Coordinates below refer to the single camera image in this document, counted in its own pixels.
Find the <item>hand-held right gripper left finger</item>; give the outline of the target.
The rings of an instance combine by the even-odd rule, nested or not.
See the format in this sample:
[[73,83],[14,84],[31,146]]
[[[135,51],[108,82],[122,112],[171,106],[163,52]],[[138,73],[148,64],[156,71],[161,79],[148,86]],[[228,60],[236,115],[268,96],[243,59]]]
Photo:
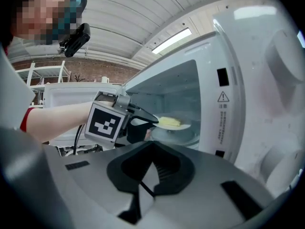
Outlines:
[[119,191],[109,180],[108,164],[127,153],[137,153],[149,142],[139,142],[100,153],[60,157],[56,149],[44,149],[51,177],[64,203],[67,229],[153,229],[154,213],[149,209],[132,224],[120,218],[128,215],[133,194]]

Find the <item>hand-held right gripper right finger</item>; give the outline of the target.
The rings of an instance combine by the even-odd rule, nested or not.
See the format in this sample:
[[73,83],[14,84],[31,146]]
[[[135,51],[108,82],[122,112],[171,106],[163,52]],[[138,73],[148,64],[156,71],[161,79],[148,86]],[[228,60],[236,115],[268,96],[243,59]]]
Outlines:
[[273,196],[256,179],[227,160],[183,146],[170,145],[194,164],[192,182],[179,194],[156,197],[140,221],[142,229],[227,229],[245,221],[221,184],[235,181],[267,207]]

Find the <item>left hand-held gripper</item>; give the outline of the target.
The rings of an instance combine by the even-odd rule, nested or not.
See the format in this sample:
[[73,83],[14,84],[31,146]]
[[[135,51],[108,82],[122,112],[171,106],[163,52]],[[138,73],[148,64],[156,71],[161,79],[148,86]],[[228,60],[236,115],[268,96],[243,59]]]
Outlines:
[[[128,96],[98,91],[86,123],[85,137],[105,149],[113,149],[117,138],[123,136],[129,122],[127,127],[129,143],[148,140],[152,124],[159,123],[158,118],[130,103],[131,98]],[[140,119],[146,123],[132,125],[133,119]]]

